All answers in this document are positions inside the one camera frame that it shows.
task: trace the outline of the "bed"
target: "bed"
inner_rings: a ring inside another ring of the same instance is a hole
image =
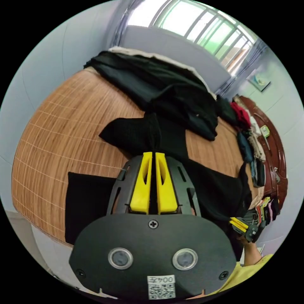
[[[117,177],[127,158],[98,135],[115,118],[143,114],[93,68],[62,83],[36,110],[19,141],[12,169],[16,210],[52,239],[72,246],[65,240],[68,172]],[[236,131],[220,118],[216,131],[210,142],[187,130],[189,158],[237,177],[243,160]],[[254,200],[259,193],[249,165],[246,173]]]

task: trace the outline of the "wooden furniture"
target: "wooden furniture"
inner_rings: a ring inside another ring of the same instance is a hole
[[[261,111],[255,102],[245,96],[238,95],[234,97],[234,100],[243,103],[255,118],[259,127],[266,125],[270,130],[270,135],[267,138],[264,138],[264,136],[259,137],[259,142],[266,155],[266,185],[264,196],[270,196],[271,198],[277,196],[280,209],[282,209],[287,195],[288,180],[284,148],[280,136],[270,119]]]

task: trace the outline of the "black cloth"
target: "black cloth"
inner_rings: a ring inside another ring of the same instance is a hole
[[[185,128],[155,113],[145,113],[144,118],[117,118],[99,136],[132,156],[152,151],[188,158]]]
[[[95,68],[143,111],[161,114],[210,141],[217,135],[218,115],[234,123],[232,112],[228,113],[222,101],[215,102],[193,73],[173,64],[103,51],[86,67]]]
[[[273,219],[273,221],[275,221],[277,215],[280,214],[279,201],[278,201],[278,198],[277,198],[277,197],[275,197],[275,198],[272,200],[271,209],[272,209],[272,219]]]
[[[149,141],[150,137],[144,135],[143,130],[147,130],[145,126],[148,121],[156,124],[153,130],[160,131],[158,137],[161,140]],[[246,163],[241,166],[238,178],[211,170],[188,158],[185,129],[176,130],[175,133],[170,130],[174,130],[170,121],[153,114],[153,119],[151,115],[144,118],[115,119],[104,128],[100,137],[132,156],[152,150],[179,160],[195,187],[203,217],[221,221],[228,221],[230,217],[243,217],[252,201],[245,171]],[[161,143],[160,146],[153,146],[155,142]]]
[[[235,111],[231,108],[228,99],[217,95],[216,103],[218,116],[228,122],[230,125],[240,127],[237,115]]]
[[[80,232],[105,216],[115,178],[68,173],[65,239],[74,245]]]
[[[251,147],[242,132],[237,133],[237,143],[240,148],[243,160],[246,163],[253,162],[253,154],[252,154]]]

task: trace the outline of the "black towel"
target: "black towel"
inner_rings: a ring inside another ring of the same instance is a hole
[[[74,244],[80,232],[105,216],[115,178],[68,173],[65,239]]]

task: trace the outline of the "window frame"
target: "window frame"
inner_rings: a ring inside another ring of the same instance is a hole
[[[192,1],[192,0],[166,0],[165,3],[158,9],[157,13],[155,14],[155,16],[152,18],[150,24],[148,27],[157,27],[157,28],[162,28],[163,23],[166,20],[166,17],[173,11],[173,9],[181,2],[184,3],[188,3],[190,5],[194,5],[196,7],[202,8],[203,11],[202,13],[194,20],[194,22],[191,24],[191,26],[189,27],[189,29],[186,31],[186,33],[184,34],[184,36],[177,34],[181,37],[184,37],[185,39],[187,39],[189,42],[192,42],[194,44],[199,45],[200,47],[205,48],[206,44],[209,42],[209,40],[212,38],[212,36],[214,35],[214,33],[216,33],[216,31],[219,29],[219,27],[223,24],[223,23],[228,23],[231,27],[232,30],[228,33],[228,35],[221,41],[221,43],[217,46],[217,48],[215,49],[215,51],[213,52],[213,54],[211,54],[212,56],[214,56],[216,58],[216,60],[218,60],[221,65],[229,72],[233,72],[234,67],[237,67],[239,65],[240,62],[243,61],[244,56],[241,56],[236,64],[235,64],[235,59],[241,54],[243,48],[246,46],[247,43],[251,44],[249,46],[249,48],[247,50],[245,50],[244,54],[248,53],[249,50],[252,48],[253,44],[255,43],[255,41],[257,40],[257,36],[256,35],[251,35],[251,31],[242,23],[240,23],[238,20],[234,19],[233,17],[229,16],[228,14],[213,8],[209,5],[206,5],[204,3],[199,3],[197,1]],[[198,34],[198,36],[196,37],[196,39],[194,41],[188,39],[188,36],[190,35],[191,31],[194,29],[194,27],[197,25],[197,23],[201,20],[201,18],[207,13],[211,13],[214,16],[211,18],[211,20],[209,22],[206,23],[206,25],[204,26],[204,28],[202,29],[202,31]],[[200,45],[198,42],[200,41],[200,39],[202,38],[203,34],[205,33],[206,30],[208,30],[208,28],[210,27],[210,25],[216,20],[219,19],[221,20],[221,22],[216,26],[216,28],[212,29],[212,33],[209,35],[209,37],[206,39],[206,41],[204,42],[203,45]],[[220,49],[225,45],[225,43],[229,40],[229,38],[234,34],[234,33],[238,33],[240,32],[240,34],[236,37],[236,39],[231,43],[231,45],[227,48],[227,50],[223,53],[223,55],[220,58],[216,57],[216,54],[220,51]],[[235,55],[228,61],[228,63],[226,65],[223,65],[223,61],[226,58],[226,56],[229,54],[229,52],[235,47],[235,45],[240,41],[240,39],[242,39],[242,37],[245,38],[245,43],[243,44],[243,46],[235,53]]]

